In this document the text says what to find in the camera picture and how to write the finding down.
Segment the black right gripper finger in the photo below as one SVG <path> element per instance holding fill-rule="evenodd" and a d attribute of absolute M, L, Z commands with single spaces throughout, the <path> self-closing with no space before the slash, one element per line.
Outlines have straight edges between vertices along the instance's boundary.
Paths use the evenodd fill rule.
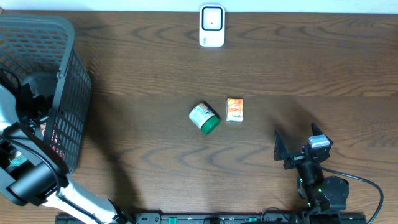
<path fill-rule="evenodd" d="M 323 131 L 314 123 L 311 123 L 312 136 L 324 135 Z"/>
<path fill-rule="evenodd" d="M 274 160 L 281 161 L 287 157 L 287 150 L 284 146 L 284 143 L 280 137 L 278 130 L 274 131 L 274 139 L 275 139 L 275 146 L 274 146 Z"/>

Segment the orange tissue pack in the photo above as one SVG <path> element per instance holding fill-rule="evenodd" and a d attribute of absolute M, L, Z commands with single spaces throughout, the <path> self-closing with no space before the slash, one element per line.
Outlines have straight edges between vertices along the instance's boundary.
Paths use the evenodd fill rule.
<path fill-rule="evenodd" d="M 228 98 L 226 101 L 226 120 L 231 122 L 242 122 L 243 119 L 243 99 Z"/>

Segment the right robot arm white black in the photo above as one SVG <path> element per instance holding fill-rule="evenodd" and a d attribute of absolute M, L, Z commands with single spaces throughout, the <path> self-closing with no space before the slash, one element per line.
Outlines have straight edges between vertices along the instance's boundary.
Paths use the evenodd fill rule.
<path fill-rule="evenodd" d="M 330 157 L 333 141 L 315 124 L 312 136 L 297 152 L 288 152 L 278 131 L 274 132 L 274 160 L 283 161 L 284 169 L 298 172 L 298 192 L 309 208 L 290 216 L 291 223 L 341 223 L 349 195 L 347 180 L 335 175 L 325 177 L 320 163 Z"/>

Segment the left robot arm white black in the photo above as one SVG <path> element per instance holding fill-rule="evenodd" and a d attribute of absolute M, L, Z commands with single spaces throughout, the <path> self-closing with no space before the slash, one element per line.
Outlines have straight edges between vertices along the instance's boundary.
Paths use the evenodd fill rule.
<path fill-rule="evenodd" d="M 4 188 L 5 196 L 15 200 L 18 205 L 27 203 L 54 207 L 79 219 L 83 223 L 135 223 L 135 218 L 115 206 L 112 201 L 97 197 L 69 176 L 69 168 L 64 160 L 50 147 L 58 129 L 56 120 L 61 118 L 75 134 L 72 136 L 78 144 L 82 139 L 85 123 L 77 127 L 68 121 L 72 109 L 64 100 L 76 97 L 89 100 L 91 85 L 58 85 L 53 99 L 55 109 L 51 110 L 50 120 L 41 140 L 20 124 L 16 112 L 16 97 L 7 89 L 1 88 L 1 118 L 6 124 L 1 131 L 1 139 L 12 144 L 31 160 L 34 167 L 19 179 L 12 179 Z"/>

